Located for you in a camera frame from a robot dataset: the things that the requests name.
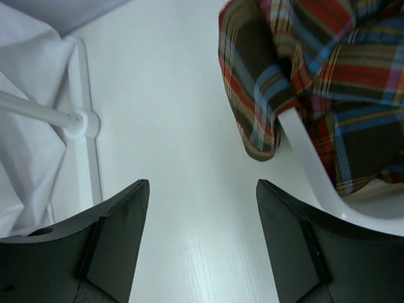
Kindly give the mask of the red brown plaid shirt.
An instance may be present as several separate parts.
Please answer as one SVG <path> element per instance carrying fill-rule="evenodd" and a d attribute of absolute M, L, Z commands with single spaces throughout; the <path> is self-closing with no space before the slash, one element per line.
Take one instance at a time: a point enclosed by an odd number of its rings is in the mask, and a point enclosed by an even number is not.
<path fill-rule="evenodd" d="M 229 1 L 218 60 L 247 154 L 295 109 L 340 196 L 403 182 L 403 2 Z"/>

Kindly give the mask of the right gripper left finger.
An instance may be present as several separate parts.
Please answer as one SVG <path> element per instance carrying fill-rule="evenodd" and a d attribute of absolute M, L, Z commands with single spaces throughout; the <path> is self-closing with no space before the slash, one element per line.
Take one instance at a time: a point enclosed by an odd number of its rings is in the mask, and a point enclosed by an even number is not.
<path fill-rule="evenodd" d="M 127 302 L 150 184 L 26 236 L 1 239 L 2 302 Z"/>

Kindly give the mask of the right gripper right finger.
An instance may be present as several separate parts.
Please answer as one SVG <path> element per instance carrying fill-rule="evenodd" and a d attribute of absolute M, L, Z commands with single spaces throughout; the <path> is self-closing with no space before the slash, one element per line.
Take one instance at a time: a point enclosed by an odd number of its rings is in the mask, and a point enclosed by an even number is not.
<path fill-rule="evenodd" d="M 340 220 L 260 179 L 256 199 L 280 302 L 403 302 L 403 238 Z"/>

